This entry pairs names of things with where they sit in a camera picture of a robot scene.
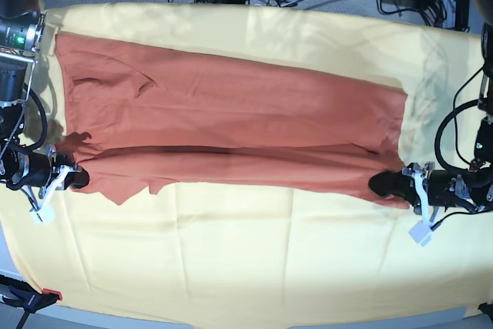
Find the robot arm on screen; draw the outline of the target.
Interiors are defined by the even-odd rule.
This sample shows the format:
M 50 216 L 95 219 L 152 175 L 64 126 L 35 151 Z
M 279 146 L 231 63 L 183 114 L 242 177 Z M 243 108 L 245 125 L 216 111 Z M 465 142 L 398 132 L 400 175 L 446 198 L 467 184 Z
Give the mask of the robot arm on screen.
M 32 83 L 44 28 L 41 0 L 1 0 L 1 182 L 22 191 L 31 214 L 41 222 L 49 218 L 55 191 L 81 189 L 89 183 L 89 174 L 54 146 L 39 152 L 48 121 Z M 23 146 L 20 135 L 28 102 L 38 109 L 42 131 L 33 144 Z
M 492 0 L 472 0 L 484 20 L 481 32 L 482 76 L 476 100 L 454 105 L 446 115 L 434 139 L 434 154 L 441 166 L 410 163 L 397 172 L 384 171 L 370 178 L 370 190 L 381 198 L 397 196 L 421 215 L 411 236 L 430 236 L 442 225 L 440 209 L 453 209 L 454 215 L 479 215 L 492 211 Z M 447 163 L 441 153 L 441 139 L 449 123 L 456 123 L 460 113 L 477 108 L 484 112 L 475 139 L 474 157 L 467 168 Z

